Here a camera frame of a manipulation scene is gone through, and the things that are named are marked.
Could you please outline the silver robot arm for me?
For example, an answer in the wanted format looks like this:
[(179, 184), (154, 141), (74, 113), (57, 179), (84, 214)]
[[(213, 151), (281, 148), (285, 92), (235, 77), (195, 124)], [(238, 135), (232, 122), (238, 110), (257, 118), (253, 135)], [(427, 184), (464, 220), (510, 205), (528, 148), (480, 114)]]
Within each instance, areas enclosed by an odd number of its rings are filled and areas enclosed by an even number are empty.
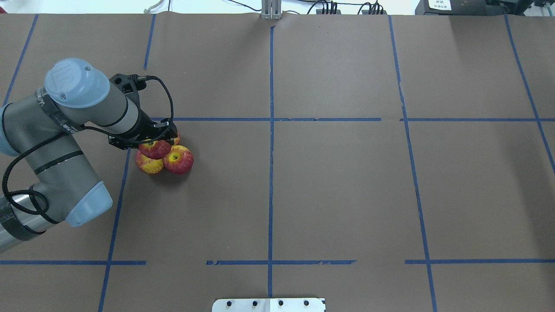
[(66, 58), (33, 94), (1, 108), (1, 152), (13, 160), (1, 176), (1, 251), (43, 235), (56, 224), (79, 227), (113, 200), (75, 133), (91, 130), (120, 150), (173, 143), (173, 116), (155, 122), (138, 92), (155, 76), (107, 78), (89, 62)]

